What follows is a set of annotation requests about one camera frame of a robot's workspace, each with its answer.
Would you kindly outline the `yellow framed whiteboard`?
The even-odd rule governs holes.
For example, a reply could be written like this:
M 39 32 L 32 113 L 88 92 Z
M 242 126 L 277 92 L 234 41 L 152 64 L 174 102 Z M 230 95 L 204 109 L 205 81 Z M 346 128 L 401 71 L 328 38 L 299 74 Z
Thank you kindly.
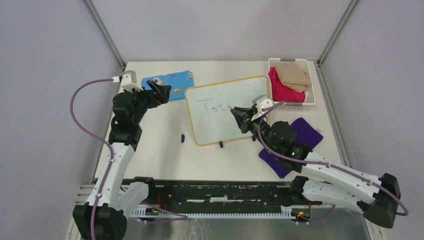
M 251 134 L 241 132 L 230 110 L 222 104 L 249 108 L 260 95 L 270 95 L 270 83 L 265 75 L 188 88 L 185 100 L 195 143 L 205 146 L 249 138 Z

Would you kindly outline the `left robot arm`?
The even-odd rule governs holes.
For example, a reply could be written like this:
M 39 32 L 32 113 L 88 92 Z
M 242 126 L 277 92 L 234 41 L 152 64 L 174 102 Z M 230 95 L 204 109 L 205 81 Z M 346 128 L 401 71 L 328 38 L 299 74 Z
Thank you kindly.
M 138 205 L 141 202 L 151 204 L 157 198 L 151 177 L 133 180 L 123 194 L 120 190 L 141 138 L 142 118 L 148 109 L 168 103 L 172 87 L 151 80 L 147 82 L 149 89 L 135 83 L 125 86 L 123 92 L 112 100 L 114 117 L 108 140 L 105 140 L 83 127 L 74 113 L 74 101 L 79 91 L 96 82 L 87 82 L 74 92 L 69 111 L 75 124 L 101 141 L 108 148 L 109 155 L 92 192 L 84 204 L 75 205 L 72 217 L 84 240 L 121 240 L 126 234 L 128 219 Z

